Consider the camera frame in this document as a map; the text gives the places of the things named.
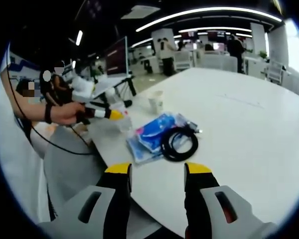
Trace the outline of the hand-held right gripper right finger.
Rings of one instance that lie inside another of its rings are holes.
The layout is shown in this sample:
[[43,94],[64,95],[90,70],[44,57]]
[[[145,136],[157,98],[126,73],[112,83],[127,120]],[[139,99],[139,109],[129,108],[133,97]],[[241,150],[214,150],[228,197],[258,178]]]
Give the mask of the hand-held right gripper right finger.
[[187,239],[272,239],[277,226],[253,214],[251,204],[228,186],[221,186],[202,164],[184,165],[184,207]]

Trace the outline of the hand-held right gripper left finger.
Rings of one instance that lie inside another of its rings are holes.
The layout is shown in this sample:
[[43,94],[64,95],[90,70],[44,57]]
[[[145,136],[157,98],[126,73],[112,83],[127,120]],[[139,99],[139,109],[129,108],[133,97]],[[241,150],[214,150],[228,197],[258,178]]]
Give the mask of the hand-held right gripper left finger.
[[131,163],[108,167],[96,185],[68,200],[51,222],[40,223],[48,239],[125,239],[132,190]]

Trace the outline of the person's left hand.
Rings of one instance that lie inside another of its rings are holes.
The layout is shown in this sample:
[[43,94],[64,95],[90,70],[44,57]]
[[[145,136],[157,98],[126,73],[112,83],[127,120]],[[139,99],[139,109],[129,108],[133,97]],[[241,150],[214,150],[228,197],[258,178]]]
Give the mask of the person's left hand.
[[85,112],[85,106],[78,102],[71,102],[62,106],[53,106],[51,108],[51,121],[60,125],[75,124],[77,115]]

